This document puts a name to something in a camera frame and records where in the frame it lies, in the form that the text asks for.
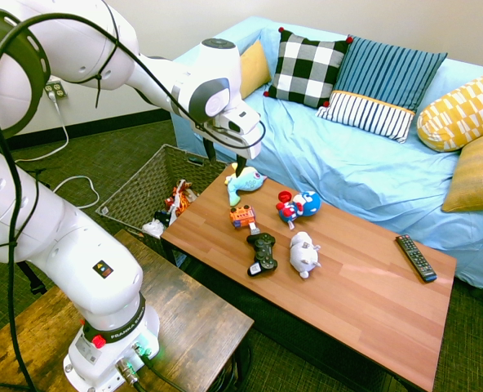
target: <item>yellow pillow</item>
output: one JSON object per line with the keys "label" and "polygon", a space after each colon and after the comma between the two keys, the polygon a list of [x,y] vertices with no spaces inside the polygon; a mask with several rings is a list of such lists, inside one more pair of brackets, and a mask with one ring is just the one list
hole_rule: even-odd
{"label": "yellow pillow", "polygon": [[483,210],[483,137],[463,147],[442,210]]}
{"label": "yellow pillow", "polygon": [[483,76],[432,102],[418,117],[419,139],[435,151],[454,151],[483,136]]}
{"label": "yellow pillow", "polygon": [[271,81],[267,58],[260,41],[256,41],[240,57],[241,86],[240,94],[244,100],[254,90]]}

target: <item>wooden table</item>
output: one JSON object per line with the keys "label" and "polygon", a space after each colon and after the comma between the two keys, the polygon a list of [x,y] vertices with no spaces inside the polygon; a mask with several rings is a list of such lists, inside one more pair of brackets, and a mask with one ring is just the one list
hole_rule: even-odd
{"label": "wooden table", "polygon": [[[162,235],[169,243],[251,291],[290,312],[337,341],[365,355],[407,385],[431,391],[445,329],[456,261],[418,244],[437,273],[424,283],[395,242],[396,234],[323,204],[314,216],[297,219],[295,229],[275,208],[280,191],[267,179],[255,192],[240,192],[238,206],[255,209],[257,226],[276,238],[278,262],[272,274],[247,275],[254,249],[248,228],[235,229],[226,168]],[[302,280],[290,265],[290,239],[306,231],[321,245],[311,276]]]}
{"label": "wooden table", "polygon": [[[160,353],[154,366],[187,391],[205,391],[249,331],[252,320],[194,281],[125,231],[117,234],[144,270],[142,293],[160,316]],[[35,385],[48,392],[74,390],[62,361],[80,328],[80,314],[57,287],[16,318],[20,350]],[[174,389],[143,367],[146,390]],[[0,382],[24,385],[9,325],[0,331]],[[131,390],[122,385],[119,391]]]}

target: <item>black and white checkered pillow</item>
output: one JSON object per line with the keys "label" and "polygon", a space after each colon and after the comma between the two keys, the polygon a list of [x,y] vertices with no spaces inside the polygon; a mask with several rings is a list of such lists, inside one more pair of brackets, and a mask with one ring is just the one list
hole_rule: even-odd
{"label": "black and white checkered pillow", "polygon": [[268,96],[318,108],[328,101],[349,43],[311,41],[280,29],[280,51]]}

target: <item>pillow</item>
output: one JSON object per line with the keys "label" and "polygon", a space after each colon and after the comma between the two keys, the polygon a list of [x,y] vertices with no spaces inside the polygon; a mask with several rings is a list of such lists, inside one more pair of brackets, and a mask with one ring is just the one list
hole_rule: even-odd
{"label": "pillow", "polygon": [[402,143],[447,53],[352,38],[330,105],[320,108],[317,116]]}
{"label": "pillow", "polygon": [[347,41],[311,41],[280,28],[280,51],[266,96],[318,108],[330,98]]}
{"label": "pillow", "polygon": [[442,210],[483,210],[483,137],[463,147]]}
{"label": "pillow", "polygon": [[419,139],[435,151],[454,151],[483,136],[483,76],[432,102],[418,118]]}
{"label": "pillow", "polygon": [[252,44],[240,56],[241,86],[240,94],[244,100],[254,90],[271,81],[267,59],[260,41]]}

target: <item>blue plush toy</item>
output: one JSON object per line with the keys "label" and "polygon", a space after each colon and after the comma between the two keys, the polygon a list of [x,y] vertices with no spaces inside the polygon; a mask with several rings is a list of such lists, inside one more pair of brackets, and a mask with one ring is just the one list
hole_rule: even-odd
{"label": "blue plush toy", "polygon": [[[236,167],[237,163],[233,163],[234,170],[236,170]],[[267,176],[262,176],[256,169],[250,166],[245,167],[239,177],[236,177],[236,174],[227,176],[225,184],[227,185],[228,202],[231,207],[236,206],[240,202],[238,190],[257,190],[264,184],[265,180],[267,180]]]}

